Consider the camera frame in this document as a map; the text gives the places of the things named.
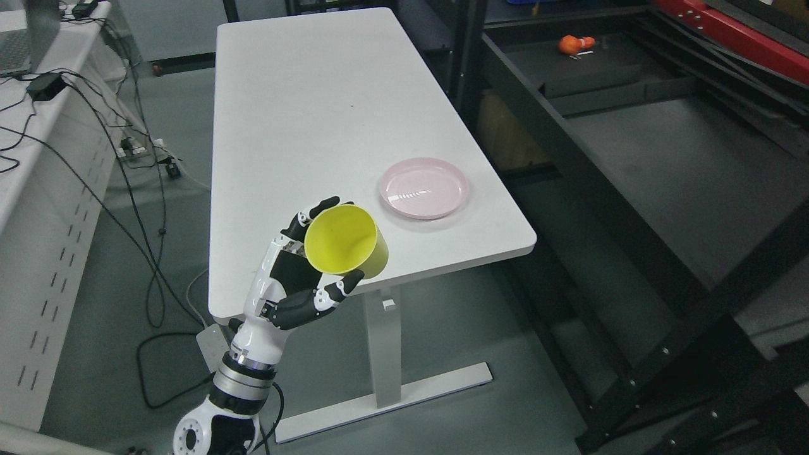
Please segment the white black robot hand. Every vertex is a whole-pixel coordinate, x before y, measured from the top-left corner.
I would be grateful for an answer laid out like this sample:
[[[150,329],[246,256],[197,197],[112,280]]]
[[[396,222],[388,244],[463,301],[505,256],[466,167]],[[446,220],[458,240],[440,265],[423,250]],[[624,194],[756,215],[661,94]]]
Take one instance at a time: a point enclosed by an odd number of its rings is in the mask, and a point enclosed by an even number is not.
[[[340,198],[334,196],[297,213],[271,241],[246,297],[245,322],[223,357],[226,366],[266,374],[279,363],[296,328],[332,313],[364,279],[364,271],[352,270],[320,287],[322,273],[307,259],[303,242],[311,223],[339,204]]]

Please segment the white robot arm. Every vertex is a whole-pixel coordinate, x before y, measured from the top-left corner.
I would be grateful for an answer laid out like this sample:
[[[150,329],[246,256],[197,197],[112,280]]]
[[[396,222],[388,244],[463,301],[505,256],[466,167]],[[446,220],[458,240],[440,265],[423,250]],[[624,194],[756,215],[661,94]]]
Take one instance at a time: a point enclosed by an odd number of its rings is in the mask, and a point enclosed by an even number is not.
[[[248,454],[263,435],[259,414],[274,385],[272,365],[243,365],[225,354],[199,406],[177,423],[174,454]]]

